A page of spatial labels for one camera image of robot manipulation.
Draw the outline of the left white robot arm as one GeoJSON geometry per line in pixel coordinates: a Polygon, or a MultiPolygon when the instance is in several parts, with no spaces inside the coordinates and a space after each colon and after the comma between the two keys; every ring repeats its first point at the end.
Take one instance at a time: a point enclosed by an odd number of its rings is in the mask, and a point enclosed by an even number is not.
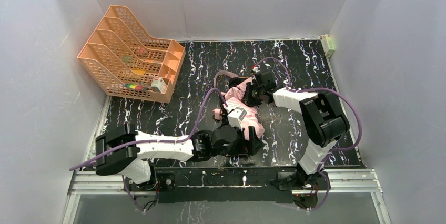
{"type": "Polygon", "coordinates": [[[203,162],[215,156],[255,155],[264,146],[264,132],[259,125],[221,125],[215,130],[197,131],[186,140],[147,134],[133,124],[124,124],[95,139],[96,174],[119,174],[143,184],[152,179],[150,159],[203,162]]]}

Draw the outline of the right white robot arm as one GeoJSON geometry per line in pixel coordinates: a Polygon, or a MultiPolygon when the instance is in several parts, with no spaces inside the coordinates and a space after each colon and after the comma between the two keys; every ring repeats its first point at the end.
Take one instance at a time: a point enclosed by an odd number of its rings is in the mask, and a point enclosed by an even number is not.
{"type": "Polygon", "coordinates": [[[254,76],[247,84],[243,102],[248,106],[274,104],[302,114],[309,142],[297,163],[294,180],[301,185],[313,183],[322,172],[324,159],[339,139],[350,129],[339,98],[329,89],[298,91],[279,88],[269,71],[252,69],[254,76]]]}

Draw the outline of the pink and black folding umbrella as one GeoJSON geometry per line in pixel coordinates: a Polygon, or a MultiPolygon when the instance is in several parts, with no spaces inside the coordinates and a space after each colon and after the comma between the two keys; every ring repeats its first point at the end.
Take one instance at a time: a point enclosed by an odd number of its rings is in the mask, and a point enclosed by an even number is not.
{"type": "Polygon", "coordinates": [[[247,106],[242,102],[247,89],[247,85],[252,82],[252,77],[239,77],[237,74],[221,70],[214,76],[214,87],[216,87],[217,77],[225,75],[234,80],[235,86],[230,87],[227,92],[221,94],[225,98],[226,104],[223,108],[216,108],[212,111],[215,120],[223,120],[226,114],[229,125],[237,127],[244,131],[245,140],[249,140],[249,127],[252,126],[255,135],[260,139],[265,132],[264,127],[259,123],[258,111],[254,107],[247,106]]]}

